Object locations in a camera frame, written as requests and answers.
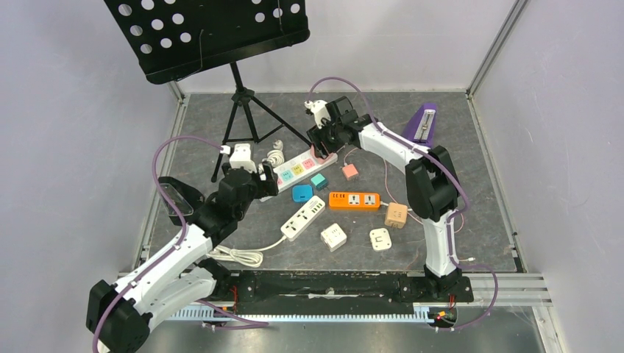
colorful power strip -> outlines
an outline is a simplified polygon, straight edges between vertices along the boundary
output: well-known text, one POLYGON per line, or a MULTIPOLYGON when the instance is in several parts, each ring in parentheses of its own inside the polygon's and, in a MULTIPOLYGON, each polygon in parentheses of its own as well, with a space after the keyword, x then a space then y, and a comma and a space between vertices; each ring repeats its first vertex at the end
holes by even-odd
POLYGON ((330 193, 330 210, 376 211, 381 206, 378 193, 330 193))
MULTIPOLYGON (((332 153, 326 160, 320 160, 314 157, 312 149, 309 149, 291 160, 287 160, 282 165, 273 168, 273 172, 277 174, 277 188, 279 192, 301 182, 303 179, 311 177, 329 165, 334 164, 338 160, 338 156, 332 153)), ((264 202, 272 196, 260 199, 264 202)))

purple device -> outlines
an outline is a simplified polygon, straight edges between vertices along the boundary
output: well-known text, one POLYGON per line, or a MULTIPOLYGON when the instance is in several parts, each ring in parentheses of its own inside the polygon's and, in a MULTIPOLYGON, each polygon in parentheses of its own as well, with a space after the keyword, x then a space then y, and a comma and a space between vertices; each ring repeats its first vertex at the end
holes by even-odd
POLYGON ((424 103, 408 121, 401 136, 413 143, 432 148, 437 111, 435 103, 424 103))

teal cube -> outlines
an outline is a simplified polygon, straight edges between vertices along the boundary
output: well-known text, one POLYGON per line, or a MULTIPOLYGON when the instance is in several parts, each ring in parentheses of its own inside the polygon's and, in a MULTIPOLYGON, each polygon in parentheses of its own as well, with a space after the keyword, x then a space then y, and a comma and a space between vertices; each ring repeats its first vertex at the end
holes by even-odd
POLYGON ((326 188, 329 185, 329 182, 327 181, 327 179, 325 179, 323 174, 317 174, 315 176, 312 176, 312 179, 310 179, 310 181, 317 190, 326 188))

robotic arm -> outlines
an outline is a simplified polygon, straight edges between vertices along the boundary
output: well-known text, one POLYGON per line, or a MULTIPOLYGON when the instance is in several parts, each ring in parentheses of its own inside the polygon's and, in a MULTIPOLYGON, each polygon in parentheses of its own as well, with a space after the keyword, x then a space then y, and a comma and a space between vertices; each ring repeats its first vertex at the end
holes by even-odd
MULTIPOLYGON (((182 243, 180 231, 131 274, 112 285, 101 280, 91 288, 87 328, 95 333, 103 312, 130 285, 99 334, 99 340, 112 352, 135 352, 158 324, 184 306, 215 292, 227 292, 225 284, 230 272, 211 257, 199 262, 186 276, 180 278, 180 274, 237 229, 254 199, 277 195, 277 177, 271 165, 264 162, 261 166, 263 173, 251 161, 249 144, 236 145, 230 162, 223 165, 225 176, 218 191, 207 198, 174 178, 158 178, 182 211, 188 231, 182 243), (145 271, 148 273, 137 280, 145 271)), ((171 208, 169 217, 182 226, 171 208)))
POLYGON ((388 129, 382 123, 375 126, 368 115, 358 117, 344 96, 329 103, 308 101, 305 106, 316 122, 316 126, 308 130, 308 137, 317 157, 325 158, 349 144, 382 157, 404 172, 408 202, 425 227, 428 290, 434 296, 448 292, 461 278, 461 269, 456 268, 449 257, 449 249, 453 249, 457 261, 455 235, 447 237, 447 221, 457 208, 458 191, 439 168, 415 150, 429 154, 457 179, 448 151, 441 146, 429 149, 398 136, 404 143, 389 138, 384 134, 388 129))

tripod leg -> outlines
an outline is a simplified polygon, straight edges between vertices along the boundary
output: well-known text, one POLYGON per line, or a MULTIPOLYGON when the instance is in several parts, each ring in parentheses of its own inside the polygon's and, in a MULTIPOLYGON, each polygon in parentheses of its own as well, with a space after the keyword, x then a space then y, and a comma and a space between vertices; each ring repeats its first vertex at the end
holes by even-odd
MULTIPOLYGON (((232 105, 232 112, 230 113, 230 120, 227 121, 227 127, 225 128, 225 136, 223 137, 222 144, 227 143, 227 139, 230 138, 230 132, 232 131, 232 125, 234 124, 234 117, 236 116, 236 110, 238 109, 238 105, 236 102, 232 105)), ((221 161, 223 160, 223 154, 219 153, 219 156, 216 159, 215 170, 213 172, 213 177, 210 178, 211 182, 216 182, 216 178, 219 175, 219 167, 221 166, 221 161)))
POLYGON ((306 145, 311 145, 312 143, 305 138, 305 136, 301 135, 301 133, 299 133, 297 131, 297 129, 293 128, 289 123, 285 122, 284 119, 280 118, 280 116, 278 114, 275 114, 275 112, 273 110, 271 110, 269 107, 267 107, 266 105, 264 105, 263 102, 260 101, 260 99, 255 98, 254 96, 250 97, 257 105, 260 106, 260 108, 264 109, 268 114, 270 114, 273 118, 275 118, 275 120, 279 121, 283 126, 286 126, 286 128, 288 128, 289 130, 292 131, 292 133, 294 133, 298 138, 301 139, 301 141, 305 142, 306 145))
POLYGON ((252 137, 254 139, 254 142, 259 143, 260 138, 258 137, 258 131, 255 129, 255 124, 253 122, 253 116, 252 116, 252 110, 249 108, 249 103, 243 103, 243 110, 245 111, 245 117, 247 117, 247 123, 249 124, 249 130, 251 130, 252 132, 252 137))

